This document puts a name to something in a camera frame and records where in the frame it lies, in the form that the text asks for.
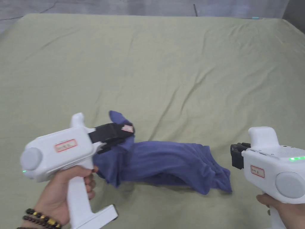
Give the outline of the person's right hand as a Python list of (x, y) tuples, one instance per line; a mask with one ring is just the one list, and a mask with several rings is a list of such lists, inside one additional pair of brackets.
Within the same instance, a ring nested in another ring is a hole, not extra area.
[(282, 203), (268, 194), (259, 194), (256, 199), (268, 208), (274, 207), (287, 229), (305, 228), (305, 204)]

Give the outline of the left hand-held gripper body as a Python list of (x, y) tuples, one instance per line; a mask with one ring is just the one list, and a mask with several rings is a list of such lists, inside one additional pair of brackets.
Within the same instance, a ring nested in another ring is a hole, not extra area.
[[(24, 176), (36, 182), (51, 181), (61, 170), (82, 166), (93, 170), (93, 155), (100, 142), (93, 143), (89, 135), (95, 128), (87, 128), (82, 113), (74, 114), (71, 127), (40, 136), (28, 143), (20, 157)], [(69, 180), (67, 204), (72, 229), (101, 229), (118, 217), (114, 205), (93, 213), (81, 177)], [(23, 229), (61, 229), (63, 226), (49, 216), (27, 209), (23, 216)]]

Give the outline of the person's left hand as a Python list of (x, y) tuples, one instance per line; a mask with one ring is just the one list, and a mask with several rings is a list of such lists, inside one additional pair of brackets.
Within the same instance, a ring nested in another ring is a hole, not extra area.
[(59, 171), (43, 190), (34, 209), (65, 226), (70, 221), (66, 199), (69, 180), (75, 177), (83, 178), (87, 197), (91, 200), (95, 196), (96, 182), (93, 173), (96, 171), (96, 168), (90, 170), (78, 165)]

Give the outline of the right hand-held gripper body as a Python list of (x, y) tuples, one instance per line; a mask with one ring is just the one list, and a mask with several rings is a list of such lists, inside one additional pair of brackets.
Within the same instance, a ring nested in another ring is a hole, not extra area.
[(305, 151), (280, 145), (271, 127), (248, 130), (250, 148), (242, 152), (245, 178), (274, 199), (305, 203)]

